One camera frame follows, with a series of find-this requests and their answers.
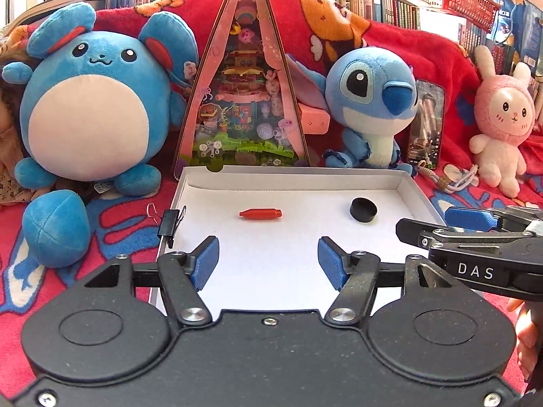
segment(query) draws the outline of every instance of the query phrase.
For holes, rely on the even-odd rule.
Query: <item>black lid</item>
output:
[[[352,201],[351,209],[349,211],[353,218],[367,224],[370,223],[377,214],[377,207],[370,199],[357,197]]]

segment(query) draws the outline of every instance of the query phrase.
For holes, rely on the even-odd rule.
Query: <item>human hand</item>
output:
[[[507,310],[509,312],[519,310],[519,317],[517,318],[517,325],[515,327],[517,332],[517,354],[519,356],[519,368],[522,371],[522,375],[525,379],[528,379],[538,362],[536,343],[539,332],[536,325],[531,322],[530,313],[526,310],[523,300],[510,298],[507,303]]]

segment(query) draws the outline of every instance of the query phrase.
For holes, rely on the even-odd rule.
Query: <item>marill plush toy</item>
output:
[[[327,77],[291,59],[289,64],[300,102],[325,108],[345,126],[345,148],[326,152],[327,167],[412,173],[412,166],[400,163],[394,136],[415,117],[416,85],[412,69],[398,55],[380,47],[352,50],[336,61]]]
[[[28,83],[20,121],[31,157],[17,164],[15,177],[31,190],[63,177],[150,194],[161,175],[146,163],[185,113],[172,86],[183,82],[184,63],[197,62],[194,35],[170,12],[150,17],[138,39],[92,31],[95,20],[87,3],[56,11],[28,40],[28,54],[43,58],[35,71],[23,63],[4,67],[4,80]],[[68,190],[32,202],[22,230],[29,255],[53,268],[81,259],[91,239],[85,206]]]
[[[536,117],[527,90],[530,69],[518,63],[513,76],[496,75],[486,46],[475,48],[475,60],[483,82],[475,95],[474,113],[481,134],[470,139],[470,151],[479,166],[479,176],[490,187],[499,187],[507,197],[517,197],[517,175],[526,172],[518,146],[530,135]]]

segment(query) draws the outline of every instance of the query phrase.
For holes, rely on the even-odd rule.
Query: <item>pink bunny plush toy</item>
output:
[[[479,166],[479,176],[504,196],[517,197],[517,175],[526,172],[518,146],[530,135],[536,111],[528,93],[530,69],[518,63],[513,76],[496,75],[486,46],[474,51],[483,82],[475,95],[475,121],[481,131],[470,139],[470,151]]]

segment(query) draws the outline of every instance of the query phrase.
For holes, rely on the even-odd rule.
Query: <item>blue gripper pad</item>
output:
[[[214,236],[208,237],[193,251],[193,254],[197,252],[191,282],[197,291],[201,291],[219,262],[219,239]]]
[[[444,218],[447,226],[456,228],[487,232],[498,227],[498,218],[484,209],[450,207]]]
[[[317,257],[319,265],[328,277],[328,280],[336,291],[341,290],[346,283],[348,276],[343,270],[341,255],[323,239],[319,239],[317,246]]]

